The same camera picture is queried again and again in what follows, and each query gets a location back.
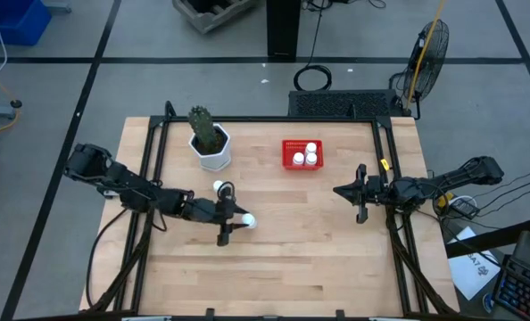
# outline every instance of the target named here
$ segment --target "mesh panel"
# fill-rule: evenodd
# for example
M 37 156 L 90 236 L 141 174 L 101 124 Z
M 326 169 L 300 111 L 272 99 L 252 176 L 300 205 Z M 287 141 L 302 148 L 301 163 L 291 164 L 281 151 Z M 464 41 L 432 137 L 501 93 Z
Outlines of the mesh panel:
M 387 116 L 390 114 L 386 93 L 303 93 L 293 100 L 294 116 Z

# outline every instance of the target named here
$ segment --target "potted cactus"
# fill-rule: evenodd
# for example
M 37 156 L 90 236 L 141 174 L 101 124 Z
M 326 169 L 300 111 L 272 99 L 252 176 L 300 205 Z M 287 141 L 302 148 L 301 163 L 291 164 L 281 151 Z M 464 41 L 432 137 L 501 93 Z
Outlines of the potted cactus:
M 219 171 L 231 162 L 228 133 L 220 124 L 214 124 L 210 112 L 195 106 L 187 115 L 194 134 L 190 139 L 190 146 L 200 158 L 203 169 Z

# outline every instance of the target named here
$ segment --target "wooden tabletop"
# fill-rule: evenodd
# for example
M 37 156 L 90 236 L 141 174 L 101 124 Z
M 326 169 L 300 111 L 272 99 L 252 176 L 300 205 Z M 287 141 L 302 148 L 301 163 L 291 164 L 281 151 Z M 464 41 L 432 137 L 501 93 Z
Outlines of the wooden tabletop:
M 138 172 L 148 118 L 128 118 L 117 161 Z M 218 226 L 166 218 L 168 231 L 153 230 L 142 290 L 141 314 L 218 316 L 400 316 L 402 309 L 384 207 L 369 205 L 369 220 L 355 223 L 357 209 L 332 192 L 349 184 L 359 163 L 377 174 L 369 124 L 223 123 L 232 137 L 231 164 L 219 173 L 200 169 L 188 146 L 187 123 L 171 123 L 161 180 L 164 186 L 192 189 L 196 197 L 215 200 L 213 181 L 232 181 L 239 206 L 258 221 L 241 229 L 226 247 L 216 246 Z M 404 176 L 425 177 L 414 120 L 393 119 Z M 385 131 L 381 130 L 387 153 Z M 325 165 L 319 171 L 287 171 L 281 166 L 283 139 L 321 139 Z M 151 158 L 152 177 L 155 152 Z M 106 201 L 101 226 L 118 212 L 118 199 Z M 93 265 L 94 300 L 120 270 L 127 214 L 98 244 Z M 454 309 L 459 309 L 436 221 L 412 215 L 422 271 Z M 417 310 L 413 280 L 406 273 L 412 309 Z M 129 307 L 134 276 L 128 280 Z M 85 300 L 81 308 L 87 306 Z

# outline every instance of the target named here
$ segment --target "yellow cable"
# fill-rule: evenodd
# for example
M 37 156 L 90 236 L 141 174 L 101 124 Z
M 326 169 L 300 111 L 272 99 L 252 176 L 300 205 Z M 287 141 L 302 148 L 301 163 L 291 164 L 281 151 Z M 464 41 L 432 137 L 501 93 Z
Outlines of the yellow cable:
M 414 95 L 414 89 L 416 88 L 416 81 L 418 80 L 419 66 L 421 65 L 422 60 L 424 59 L 424 55 L 426 54 L 427 47 L 429 46 L 429 40 L 432 38 L 432 35 L 434 34 L 435 24 L 440 19 L 440 13 L 442 12 L 444 4 L 445 4 L 445 0 L 442 0 L 440 2 L 439 8 L 437 8 L 437 12 L 435 13 L 434 22 L 432 22 L 432 27 L 427 32 L 426 42 L 424 43 L 424 48 L 422 49 L 422 53 L 419 54 L 418 63 L 416 64 L 416 70 L 414 71 L 414 77 L 411 79 L 410 94 L 408 95 L 408 101 L 406 102 L 406 110 L 408 110 L 410 107 L 411 97 Z
M 3 132 L 4 130 L 6 129 L 9 129 L 11 127 L 13 127 L 13 125 L 15 125 L 15 123 L 17 122 L 17 120 L 19 120 L 19 115 L 21 114 L 21 112 L 19 110 L 17 110 L 15 112 L 15 117 L 13 117 L 13 120 L 12 122 L 10 122 L 9 124 L 3 126 L 3 127 L 0 127 L 0 132 Z
M 5 88 L 5 86 L 3 86 L 1 83 L 0 83 L 0 88 L 4 92 L 4 94 L 6 94 L 7 97 L 9 97 L 9 99 L 12 102 L 16 102 L 17 101 L 17 99 L 15 99 L 15 97 L 13 96 L 11 91 L 9 91 L 7 88 Z M 0 132 L 3 132 L 4 130 L 7 130 L 7 129 L 13 127 L 13 125 L 15 125 L 15 123 L 17 123 L 17 120 L 19 120 L 19 115 L 20 114 L 21 114 L 21 112 L 20 112 L 19 109 L 15 110 L 15 117 L 13 117 L 12 122 L 10 122 L 9 124 L 7 124 L 5 126 L 0 127 Z

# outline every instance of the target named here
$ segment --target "white plant pot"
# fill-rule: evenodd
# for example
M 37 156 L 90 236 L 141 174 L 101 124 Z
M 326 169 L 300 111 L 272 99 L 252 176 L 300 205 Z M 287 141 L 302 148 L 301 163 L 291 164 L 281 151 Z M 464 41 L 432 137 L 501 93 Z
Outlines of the white plant pot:
M 200 158 L 200 166 L 202 169 L 211 171 L 220 171 L 227 167 L 231 162 L 231 137 L 228 132 L 220 124 L 213 124 L 213 127 L 218 129 L 226 137 L 226 144 L 221 149 L 221 152 L 212 155 L 201 155 L 194 147 L 195 135 L 190 138 L 190 147 L 194 150 L 197 157 Z

